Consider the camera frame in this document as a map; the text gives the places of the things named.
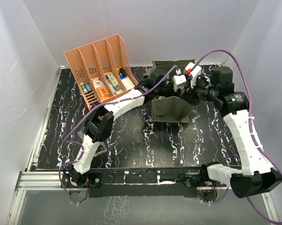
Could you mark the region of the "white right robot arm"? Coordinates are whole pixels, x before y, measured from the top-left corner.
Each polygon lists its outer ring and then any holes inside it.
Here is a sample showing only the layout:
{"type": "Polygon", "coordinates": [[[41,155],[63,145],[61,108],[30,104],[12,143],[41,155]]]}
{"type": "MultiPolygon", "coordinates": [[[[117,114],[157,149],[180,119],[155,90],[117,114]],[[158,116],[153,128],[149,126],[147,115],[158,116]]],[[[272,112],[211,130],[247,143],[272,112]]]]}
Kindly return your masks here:
{"type": "Polygon", "coordinates": [[[259,151],[260,144],[252,140],[249,100],[245,93],[234,90],[233,71],[229,67],[213,67],[209,81],[192,68],[187,69],[186,74],[191,77],[187,93],[192,103],[200,100],[213,103],[233,136],[241,160],[240,170],[218,162],[202,165],[201,183],[211,186],[218,181],[232,188],[238,198],[267,193],[281,184],[282,175],[259,151]]]}

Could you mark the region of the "green canvas bag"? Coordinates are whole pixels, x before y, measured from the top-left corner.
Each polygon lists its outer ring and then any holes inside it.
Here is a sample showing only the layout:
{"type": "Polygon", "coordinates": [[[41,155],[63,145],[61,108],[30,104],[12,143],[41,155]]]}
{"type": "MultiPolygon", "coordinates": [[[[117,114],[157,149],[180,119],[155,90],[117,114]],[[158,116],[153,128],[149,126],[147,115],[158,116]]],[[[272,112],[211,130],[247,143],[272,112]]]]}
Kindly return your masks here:
{"type": "MultiPolygon", "coordinates": [[[[147,70],[145,75],[149,77],[154,74],[165,75],[174,65],[177,65],[180,70],[184,70],[188,64],[194,65],[195,60],[153,60],[152,67],[147,70]]],[[[163,91],[151,101],[151,120],[153,122],[188,123],[189,114],[196,107],[169,94],[169,91],[163,91]]]]}

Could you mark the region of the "clear twin bottle pack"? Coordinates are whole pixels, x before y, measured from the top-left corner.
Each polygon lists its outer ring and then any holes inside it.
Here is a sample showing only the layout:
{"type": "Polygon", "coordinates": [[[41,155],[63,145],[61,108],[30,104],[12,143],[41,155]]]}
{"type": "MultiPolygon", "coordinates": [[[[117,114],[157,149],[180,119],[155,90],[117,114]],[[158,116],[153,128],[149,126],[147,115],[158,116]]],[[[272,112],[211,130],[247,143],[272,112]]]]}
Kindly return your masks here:
{"type": "MultiPolygon", "coordinates": [[[[80,130],[77,134],[78,134],[79,138],[83,141],[83,139],[84,139],[84,134],[83,134],[83,132],[80,130]]],[[[102,154],[104,154],[104,153],[106,153],[106,152],[107,152],[106,144],[105,144],[104,142],[102,142],[102,143],[98,146],[98,148],[97,148],[97,150],[96,150],[96,152],[95,152],[95,154],[94,154],[94,157],[98,157],[98,156],[100,156],[100,155],[102,155],[102,154]]]]}

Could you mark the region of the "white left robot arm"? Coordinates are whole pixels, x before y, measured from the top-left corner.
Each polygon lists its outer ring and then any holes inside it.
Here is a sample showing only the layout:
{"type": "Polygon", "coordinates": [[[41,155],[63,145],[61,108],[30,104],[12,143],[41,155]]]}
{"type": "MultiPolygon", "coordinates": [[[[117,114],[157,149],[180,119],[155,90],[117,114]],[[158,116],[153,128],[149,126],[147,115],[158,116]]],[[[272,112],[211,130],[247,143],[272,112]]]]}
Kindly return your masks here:
{"type": "Polygon", "coordinates": [[[161,88],[168,82],[170,73],[178,67],[173,66],[167,73],[153,75],[142,79],[133,89],[123,96],[107,103],[94,103],[94,107],[70,131],[64,142],[80,146],[79,153],[73,162],[65,163],[61,169],[68,169],[69,180],[76,186],[87,184],[87,173],[99,146],[110,137],[114,121],[126,112],[152,101],[161,88]]]}

